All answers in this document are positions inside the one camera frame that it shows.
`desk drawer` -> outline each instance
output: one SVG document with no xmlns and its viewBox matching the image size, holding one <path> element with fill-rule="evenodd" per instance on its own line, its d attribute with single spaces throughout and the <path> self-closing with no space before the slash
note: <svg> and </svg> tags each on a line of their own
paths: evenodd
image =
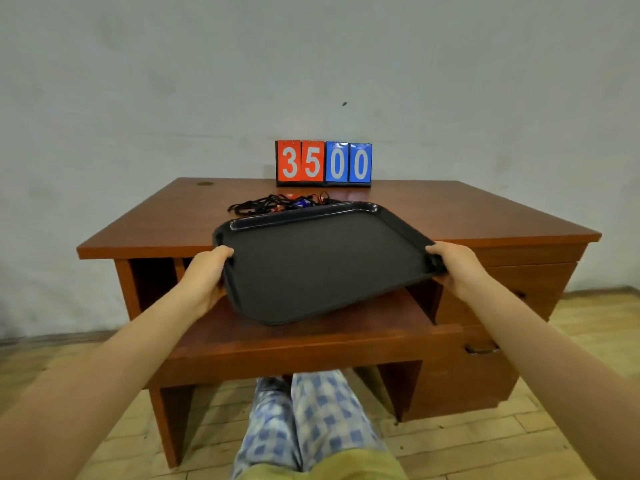
<svg viewBox="0 0 640 480">
<path fill-rule="evenodd" d="M 577 263 L 536 264 L 531 266 L 489 267 L 496 280 L 520 297 L 544 320 L 549 320 Z M 437 325 L 459 323 L 466 326 L 480 322 L 471 309 L 438 285 L 437 297 L 431 310 L 426 310 Z"/>
<path fill-rule="evenodd" d="M 484 327 L 466 327 L 428 350 L 413 400 L 398 411 L 400 420 L 494 408 L 509 398 L 517 380 L 517 371 Z"/>
</svg>

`desk top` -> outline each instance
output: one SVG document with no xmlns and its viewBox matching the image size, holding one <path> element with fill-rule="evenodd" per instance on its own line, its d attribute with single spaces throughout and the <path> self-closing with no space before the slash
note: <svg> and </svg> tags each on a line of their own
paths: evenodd
<svg viewBox="0 0 640 480">
<path fill-rule="evenodd" d="M 371 188 L 276 187 L 274 180 L 178 178 L 77 248 L 81 259 L 191 257 L 212 249 L 234 203 L 275 193 L 328 192 L 371 201 L 436 241 L 473 248 L 595 242 L 594 230 L 477 189 L 440 180 L 377 180 Z"/>
</svg>

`blue object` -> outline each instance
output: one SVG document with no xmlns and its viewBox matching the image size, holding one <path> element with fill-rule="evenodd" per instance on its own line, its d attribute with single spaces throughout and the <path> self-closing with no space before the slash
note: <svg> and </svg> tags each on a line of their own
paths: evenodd
<svg viewBox="0 0 640 480">
<path fill-rule="evenodd" d="M 349 144 L 326 142 L 325 182 L 347 182 L 349 179 Z"/>
<path fill-rule="evenodd" d="M 373 147 L 370 143 L 349 144 L 349 181 L 352 184 L 371 183 L 371 158 Z"/>
</svg>

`number 0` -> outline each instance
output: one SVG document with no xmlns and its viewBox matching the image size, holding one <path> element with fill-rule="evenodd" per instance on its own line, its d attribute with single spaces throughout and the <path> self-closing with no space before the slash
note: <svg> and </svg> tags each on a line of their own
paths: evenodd
<svg viewBox="0 0 640 480">
<path fill-rule="evenodd" d="M 335 161 L 336 156 L 340 156 L 340 171 L 335 170 Z M 344 152 L 341 148 L 334 148 L 331 153 L 331 175 L 332 177 L 338 179 L 342 176 L 342 172 L 344 171 Z"/>
<path fill-rule="evenodd" d="M 291 165 L 291 170 L 287 170 L 286 168 L 283 168 L 282 172 L 284 173 L 284 176 L 287 178 L 295 177 L 296 174 L 298 173 L 298 165 L 296 165 L 296 151 L 292 147 L 288 146 L 284 149 L 282 154 L 285 157 L 287 155 L 291 155 L 289 160 L 287 160 L 287 163 Z"/>
<path fill-rule="evenodd" d="M 360 157 L 362 157 L 362 172 L 358 171 L 358 167 L 360 167 L 359 165 L 359 160 Z M 356 152 L 356 158 L 353 162 L 353 166 L 355 167 L 354 170 L 356 172 L 356 177 L 358 180 L 362 180 L 366 174 L 367 174 L 367 170 L 369 169 L 369 161 L 367 159 L 367 153 L 364 150 L 358 150 Z"/>
</svg>

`blue checkered pants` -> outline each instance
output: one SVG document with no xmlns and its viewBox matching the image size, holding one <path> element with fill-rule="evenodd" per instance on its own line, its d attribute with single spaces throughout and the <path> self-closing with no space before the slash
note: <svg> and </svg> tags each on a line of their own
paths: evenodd
<svg viewBox="0 0 640 480">
<path fill-rule="evenodd" d="M 386 450 L 340 371 L 295 374 L 291 390 L 281 378 L 261 378 L 231 478 L 258 463 L 308 472 L 353 448 Z"/>
</svg>

